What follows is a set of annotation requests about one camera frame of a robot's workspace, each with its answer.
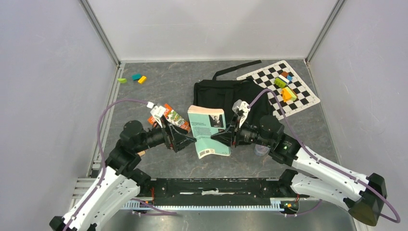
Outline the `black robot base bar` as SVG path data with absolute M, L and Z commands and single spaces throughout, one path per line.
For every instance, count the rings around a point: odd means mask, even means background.
M 270 200 L 308 198 L 279 178 L 156 178 L 146 180 L 132 202 L 159 206 L 256 206 Z

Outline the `teal paperback book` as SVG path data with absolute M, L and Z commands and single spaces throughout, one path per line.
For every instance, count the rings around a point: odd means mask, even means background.
M 188 108 L 189 124 L 196 139 L 195 149 L 199 159 L 215 154 L 230 156 L 230 148 L 211 138 L 226 129 L 223 109 L 205 108 L 191 105 Z

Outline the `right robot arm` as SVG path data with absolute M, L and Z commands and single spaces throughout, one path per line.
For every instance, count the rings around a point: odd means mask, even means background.
M 351 171 L 301 145 L 284 133 L 284 125 L 275 116 L 265 115 L 258 126 L 252 126 L 240 125 L 240 116 L 235 115 L 225 130 L 211 138 L 226 146 L 245 142 L 269 147 L 273 160 L 290 167 L 278 183 L 281 195 L 316 197 L 343 208 L 366 225 L 377 225 L 387 197 L 385 179 L 376 173 L 367 176 Z

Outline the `black student backpack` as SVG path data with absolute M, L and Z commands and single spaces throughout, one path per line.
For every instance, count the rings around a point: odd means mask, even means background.
M 223 109 L 224 125 L 227 127 L 232 120 L 233 104 L 237 100 L 251 103 L 264 89 L 257 85 L 252 78 L 243 80 L 218 80 L 217 77 L 233 72 L 243 67 L 260 64 L 260 60 L 240 64 L 217 71 L 211 80 L 205 79 L 194 84 L 193 105 L 204 108 Z

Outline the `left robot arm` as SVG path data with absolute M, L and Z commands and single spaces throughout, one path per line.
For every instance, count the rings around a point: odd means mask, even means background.
M 187 131 L 167 122 L 148 130 L 137 120 L 127 122 L 91 187 L 69 212 L 53 217 L 49 226 L 53 231 L 100 231 L 125 203 L 151 191 L 150 176 L 137 168 L 141 152 L 161 144 L 178 152 L 195 142 Z

